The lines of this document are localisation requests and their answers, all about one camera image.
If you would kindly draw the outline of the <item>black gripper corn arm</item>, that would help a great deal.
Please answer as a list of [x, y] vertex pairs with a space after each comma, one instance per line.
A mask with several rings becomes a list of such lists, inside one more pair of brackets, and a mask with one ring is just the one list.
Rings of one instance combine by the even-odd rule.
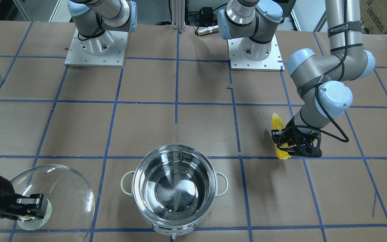
[[276, 155], [278, 158], [290, 158], [292, 156], [319, 158], [322, 156], [319, 130], [306, 134], [296, 126], [292, 126], [283, 130], [271, 130], [271, 137], [273, 142], [277, 144]]

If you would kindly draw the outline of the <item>black gripper lid arm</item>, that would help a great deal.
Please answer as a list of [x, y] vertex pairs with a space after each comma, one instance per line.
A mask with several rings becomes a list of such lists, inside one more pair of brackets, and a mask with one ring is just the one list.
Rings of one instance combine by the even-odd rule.
[[[20, 209], [9, 208], [17, 203]], [[19, 221], [32, 221], [43, 219], [45, 208], [44, 194], [31, 194], [29, 197], [17, 197], [12, 183], [0, 176], [0, 218], [7, 218]]]

